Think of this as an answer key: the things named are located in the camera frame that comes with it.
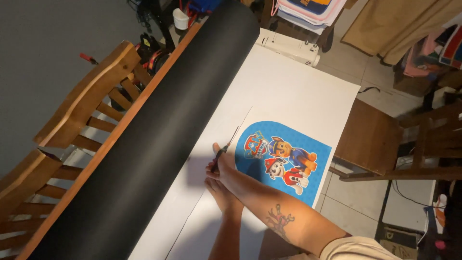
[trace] gray wall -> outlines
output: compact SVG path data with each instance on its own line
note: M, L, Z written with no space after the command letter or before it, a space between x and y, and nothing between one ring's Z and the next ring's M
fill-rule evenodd
M153 35L161 33L152 23ZM92 68L145 29L125 0L3 0L0 8L0 178Z

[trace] cartoon dog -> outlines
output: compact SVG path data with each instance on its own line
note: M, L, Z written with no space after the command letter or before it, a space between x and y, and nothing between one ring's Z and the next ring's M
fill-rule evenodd
M282 138L273 136L273 140L269 143L268 149L270 155L274 157L287 158L295 168L304 173L304 177L308 177L312 171L316 171L317 163L315 163L317 155L308 153L302 148L292 148L290 143L285 142Z
M287 161L281 158L269 158L265 160L266 173L273 180L280 177L284 180L287 186L295 189L297 195L301 195L303 188L308 186L308 179L304 178L300 170L292 168L285 171L284 164Z

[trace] scissors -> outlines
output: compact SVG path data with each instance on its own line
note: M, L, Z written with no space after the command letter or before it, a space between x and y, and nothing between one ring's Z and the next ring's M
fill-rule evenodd
M221 154L222 153L226 153L227 150L228 150L228 147L231 145L231 142L232 140L234 139L234 137L236 136L236 133L237 133L237 130L239 129L239 127L236 128L236 131L234 131L234 134L232 135L231 137L231 140L222 148L220 149L218 152L217 152L217 155L215 156L215 159L213 160L214 164L212 166L212 169L210 169L210 172L214 173L217 168L218 168L218 158L220 158Z

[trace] tattoo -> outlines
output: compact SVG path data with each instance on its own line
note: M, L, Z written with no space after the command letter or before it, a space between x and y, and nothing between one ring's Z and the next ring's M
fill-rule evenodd
M280 235L285 241L289 242L289 239L286 236L286 231L284 227L289 223L295 220L295 217L292 217L291 214L284 216L281 213L281 205L276 204L276 215L273 213L273 209L268 211L269 217L266 217L268 220L269 228L274 231L276 234Z

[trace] black roll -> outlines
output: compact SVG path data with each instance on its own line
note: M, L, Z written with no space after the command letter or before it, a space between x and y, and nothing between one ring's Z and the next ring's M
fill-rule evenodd
M29 259L127 259L259 33L223 0Z

